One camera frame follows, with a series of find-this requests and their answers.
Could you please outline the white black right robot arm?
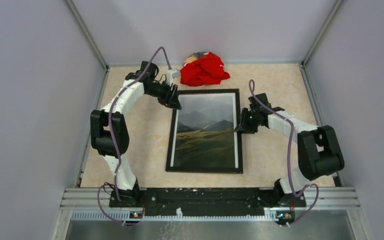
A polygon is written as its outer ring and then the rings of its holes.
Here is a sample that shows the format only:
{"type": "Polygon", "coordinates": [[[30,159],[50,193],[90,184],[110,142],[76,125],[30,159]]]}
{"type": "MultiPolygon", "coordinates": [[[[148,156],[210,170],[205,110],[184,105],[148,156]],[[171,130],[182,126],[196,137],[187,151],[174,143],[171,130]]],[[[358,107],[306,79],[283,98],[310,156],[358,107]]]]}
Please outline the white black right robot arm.
{"type": "Polygon", "coordinates": [[[248,98],[249,107],[241,111],[235,131],[255,134],[259,127],[278,131],[288,137],[287,176],[275,181],[269,197],[279,206],[298,198],[312,181],[345,167],[333,127],[306,123],[281,107],[272,107],[265,93],[248,98]]]}

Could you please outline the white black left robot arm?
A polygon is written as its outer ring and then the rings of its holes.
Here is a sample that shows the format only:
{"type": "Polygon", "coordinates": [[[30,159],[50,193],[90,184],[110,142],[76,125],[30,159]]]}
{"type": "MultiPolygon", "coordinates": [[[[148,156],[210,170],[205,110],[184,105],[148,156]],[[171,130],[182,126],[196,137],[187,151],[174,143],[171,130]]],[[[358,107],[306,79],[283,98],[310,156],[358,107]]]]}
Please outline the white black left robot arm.
{"type": "Polygon", "coordinates": [[[169,68],[157,80],[159,68],[150,61],[143,61],[139,70],[129,73],[118,93],[102,109],[90,114],[90,140],[93,149],[103,156],[114,176],[115,198],[133,207],[140,201],[137,177],[134,175],[126,152],[130,137],[126,116],[144,95],[173,110],[181,110],[178,86],[173,82],[180,77],[180,70],[169,68]]]}

